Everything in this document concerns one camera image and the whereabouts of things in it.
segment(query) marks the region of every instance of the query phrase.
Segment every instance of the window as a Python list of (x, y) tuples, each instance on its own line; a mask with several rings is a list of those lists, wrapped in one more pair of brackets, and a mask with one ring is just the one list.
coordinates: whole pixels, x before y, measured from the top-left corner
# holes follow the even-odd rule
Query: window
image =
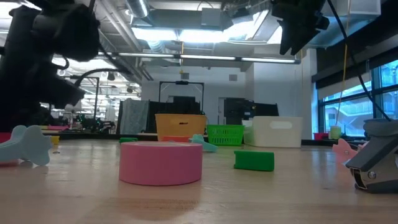
[(398, 84), (398, 60), (380, 67), (381, 86), (387, 87)]
[(383, 94), (383, 110), (390, 118), (398, 118), (398, 91)]
[[(338, 102), (325, 106), (325, 129), (336, 125)], [(360, 98), (341, 102), (337, 125), (348, 136), (364, 136), (364, 120), (373, 118), (373, 106), (369, 99)]]
[[(366, 89), (368, 91), (372, 90), (372, 82), (371, 81), (366, 82), (365, 86), (366, 86)], [(362, 85), (357, 85), (357, 86), (354, 86), (354, 87), (349, 88), (347, 90), (344, 90), (342, 97), (352, 96), (352, 95), (355, 95), (355, 94), (358, 94), (358, 93), (363, 93), (363, 92), (364, 91), (363, 91)], [(325, 97), (323, 99), (323, 101), (326, 102), (326, 101), (334, 100), (334, 99), (340, 99), (340, 92), (335, 93), (335, 94), (333, 94), (331, 96)]]

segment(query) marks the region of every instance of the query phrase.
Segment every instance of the pink tape roll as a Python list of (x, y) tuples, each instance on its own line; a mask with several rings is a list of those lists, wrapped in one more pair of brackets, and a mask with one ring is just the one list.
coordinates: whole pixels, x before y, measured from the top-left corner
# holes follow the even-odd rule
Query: pink tape roll
[(124, 142), (119, 179), (140, 185), (180, 185), (201, 179), (202, 145), (182, 142)]

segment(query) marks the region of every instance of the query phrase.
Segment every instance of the green plastic basket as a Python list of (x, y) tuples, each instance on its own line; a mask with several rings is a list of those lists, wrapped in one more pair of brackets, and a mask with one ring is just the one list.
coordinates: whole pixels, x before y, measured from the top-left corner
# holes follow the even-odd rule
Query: green plastic basket
[(208, 125), (207, 135), (210, 144), (216, 146), (242, 145), (243, 125)]

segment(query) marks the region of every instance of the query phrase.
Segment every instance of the basket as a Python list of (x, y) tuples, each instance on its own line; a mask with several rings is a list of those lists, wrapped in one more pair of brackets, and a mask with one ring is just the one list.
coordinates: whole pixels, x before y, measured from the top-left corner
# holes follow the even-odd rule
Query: basket
[(191, 114), (155, 114), (157, 140), (164, 136), (185, 136), (203, 134), (206, 128), (206, 116)]
[(210, 144), (216, 146), (242, 145), (243, 125), (208, 125), (207, 135)]

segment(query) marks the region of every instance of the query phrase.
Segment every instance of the orange bin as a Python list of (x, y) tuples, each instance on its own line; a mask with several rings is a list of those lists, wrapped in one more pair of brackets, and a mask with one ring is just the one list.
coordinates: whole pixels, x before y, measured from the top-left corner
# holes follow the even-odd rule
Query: orange bin
[(185, 136), (203, 134), (206, 128), (206, 116), (190, 114), (155, 114), (157, 140), (164, 136)]

